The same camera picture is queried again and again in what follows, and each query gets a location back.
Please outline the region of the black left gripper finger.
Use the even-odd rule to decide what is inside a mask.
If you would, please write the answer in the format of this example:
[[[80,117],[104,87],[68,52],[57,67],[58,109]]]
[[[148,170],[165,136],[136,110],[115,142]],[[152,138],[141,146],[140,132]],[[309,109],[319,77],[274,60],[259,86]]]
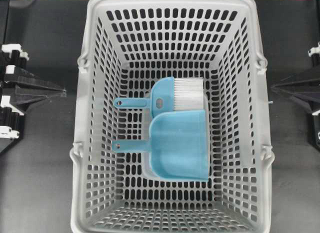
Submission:
[[[13,96],[13,105],[22,111],[26,111],[31,104],[54,97],[66,97],[67,91],[65,89],[23,88],[16,85]]]
[[[44,80],[21,67],[7,65],[5,67],[5,88],[15,89],[16,87],[66,93],[66,90],[60,85]]]

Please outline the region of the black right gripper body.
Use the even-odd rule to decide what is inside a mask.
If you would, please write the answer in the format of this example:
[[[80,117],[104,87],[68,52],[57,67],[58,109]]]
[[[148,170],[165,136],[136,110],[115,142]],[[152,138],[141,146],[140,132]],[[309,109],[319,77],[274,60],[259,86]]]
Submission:
[[[320,43],[308,51],[312,60],[312,68],[307,71],[308,85],[313,90],[312,100],[309,101],[311,108],[312,138],[315,146],[320,145]]]

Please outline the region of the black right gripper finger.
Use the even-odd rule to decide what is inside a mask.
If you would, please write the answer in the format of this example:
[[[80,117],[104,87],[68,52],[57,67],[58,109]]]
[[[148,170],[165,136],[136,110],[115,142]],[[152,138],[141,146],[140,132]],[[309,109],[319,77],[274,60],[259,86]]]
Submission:
[[[273,84],[271,90],[274,92],[287,91],[288,93],[319,93],[320,74],[294,74]]]
[[[287,91],[277,91],[276,94],[301,106],[307,113],[312,115],[320,114],[320,93],[292,93]]]

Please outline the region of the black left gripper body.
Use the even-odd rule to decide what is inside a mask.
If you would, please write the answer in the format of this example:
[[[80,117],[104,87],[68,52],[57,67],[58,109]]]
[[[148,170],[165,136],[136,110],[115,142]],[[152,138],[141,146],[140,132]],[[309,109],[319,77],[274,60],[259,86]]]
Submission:
[[[12,76],[15,67],[25,66],[28,53],[18,43],[0,46],[0,152],[6,153],[23,139],[25,112],[14,105],[16,83],[5,81],[5,76]]]

